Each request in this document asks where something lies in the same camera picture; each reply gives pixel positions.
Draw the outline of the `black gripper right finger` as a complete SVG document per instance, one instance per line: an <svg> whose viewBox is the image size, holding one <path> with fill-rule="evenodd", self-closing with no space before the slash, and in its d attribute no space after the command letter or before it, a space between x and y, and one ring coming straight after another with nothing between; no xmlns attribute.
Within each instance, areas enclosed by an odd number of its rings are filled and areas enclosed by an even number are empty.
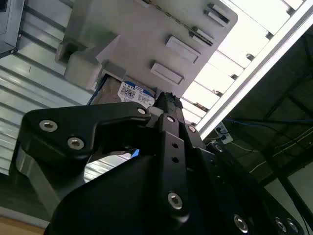
<svg viewBox="0 0 313 235"><path fill-rule="evenodd" d="M209 185L228 188L245 188L246 172L220 141L205 144L194 126L186 124L180 99L174 97L174 187L187 187L187 168L192 175L199 174L197 183L204 180Z"/></svg>

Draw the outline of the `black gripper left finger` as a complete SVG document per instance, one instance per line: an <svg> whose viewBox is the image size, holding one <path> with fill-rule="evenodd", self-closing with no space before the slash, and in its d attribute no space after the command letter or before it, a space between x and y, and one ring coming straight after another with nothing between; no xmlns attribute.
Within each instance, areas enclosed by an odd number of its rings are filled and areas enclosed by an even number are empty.
<svg viewBox="0 0 313 235"><path fill-rule="evenodd" d="M137 102L41 109L22 118L14 163L52 216L74 190L138 156L174 147L174 95Z"/></svg>

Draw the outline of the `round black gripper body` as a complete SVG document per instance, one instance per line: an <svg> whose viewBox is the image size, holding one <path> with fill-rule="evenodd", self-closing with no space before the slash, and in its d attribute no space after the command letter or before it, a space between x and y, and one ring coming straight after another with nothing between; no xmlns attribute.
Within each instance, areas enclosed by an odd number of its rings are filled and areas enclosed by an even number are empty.
<svg viewBox="0 0 313 235"><path fill-rule="evenodd" d="M228 151L168 146L68 194L47 235L302 235Z"/></svg>

